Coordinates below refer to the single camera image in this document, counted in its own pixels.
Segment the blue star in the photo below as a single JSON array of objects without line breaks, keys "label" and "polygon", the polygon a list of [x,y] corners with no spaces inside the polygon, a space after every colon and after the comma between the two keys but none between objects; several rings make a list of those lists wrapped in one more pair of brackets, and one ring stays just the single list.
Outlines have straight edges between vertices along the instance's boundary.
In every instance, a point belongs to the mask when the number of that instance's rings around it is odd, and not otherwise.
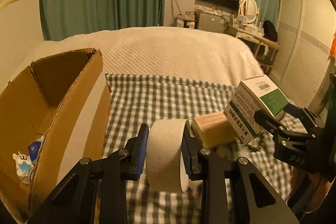
[{"label": "blue star", "polygon": [[31,166],[27,164],[25,161],[22,164],[19,164],[19,167],[24,173],[28,173],[31,168]]}]

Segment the blue packet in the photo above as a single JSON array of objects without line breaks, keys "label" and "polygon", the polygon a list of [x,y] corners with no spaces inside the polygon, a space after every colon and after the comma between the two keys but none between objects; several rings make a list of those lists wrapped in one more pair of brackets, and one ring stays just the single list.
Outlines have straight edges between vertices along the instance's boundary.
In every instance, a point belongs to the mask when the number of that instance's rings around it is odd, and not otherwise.
[{"label": "blue packet", "polygon": [[44,140],[44,137],[42,136],[41,138],[33,142],[30,146],[28,146],[30,160],[34,165],[36,164],[37,155],[39,153],[43,140]]}]

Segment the toilet paper roll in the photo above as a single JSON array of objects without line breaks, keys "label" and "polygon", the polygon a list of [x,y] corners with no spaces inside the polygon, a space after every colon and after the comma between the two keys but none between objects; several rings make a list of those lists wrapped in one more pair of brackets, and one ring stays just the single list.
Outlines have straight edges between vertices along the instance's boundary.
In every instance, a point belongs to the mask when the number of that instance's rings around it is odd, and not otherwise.
[{"label": "toilet paper roll", "polygon": [[189,179],[181,155],[184,126],[188,120],[158,120],[149,132],[146,151],[146,176],[150,188],[156,191],[183,193]]}]

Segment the checkered tablecloth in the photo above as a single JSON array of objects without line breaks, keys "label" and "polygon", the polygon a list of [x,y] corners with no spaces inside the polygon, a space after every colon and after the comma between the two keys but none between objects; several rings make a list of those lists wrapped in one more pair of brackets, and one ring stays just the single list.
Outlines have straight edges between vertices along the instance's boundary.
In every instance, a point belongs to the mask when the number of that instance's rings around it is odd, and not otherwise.
[{"label": "checkered tablecloth", "polygon": [[[135,137],[140,125],[149,127],[159,119],[189,119],[224,110],[235,90],[233,86],[152,75],[106,75],[111,87],[110,117],[104,143],[104,156],[123,148]],[[289,115],[281,121],[290,130],[303,131],[299,120]],[[272,136],[265,132],[259,152],[250,152],[240,143],[229,145],[232,154],[247,156],[286,199],[290,191],[291,168],[273,158]],[[252,141],[259,146],[259,138]],[[127,182],[129,223],[199,223],[197,204],[201,189],[186,193],[155,192],[149,188],[146,169],[139,181]]]}]

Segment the white bedspread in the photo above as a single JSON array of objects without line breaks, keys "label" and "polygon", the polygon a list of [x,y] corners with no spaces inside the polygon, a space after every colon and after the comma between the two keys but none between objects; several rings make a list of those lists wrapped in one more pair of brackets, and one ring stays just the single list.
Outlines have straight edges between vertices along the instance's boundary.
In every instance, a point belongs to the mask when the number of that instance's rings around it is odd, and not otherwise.
[{"label": "white bedspread", "polygon": [[237,38],[193,29],[149,27],[41,42],[10,80],[32,61],[86,47],[101,50],[104,71],[112,74],[168,75],[235,86],[242,79],[263,74],[250,49]]}]

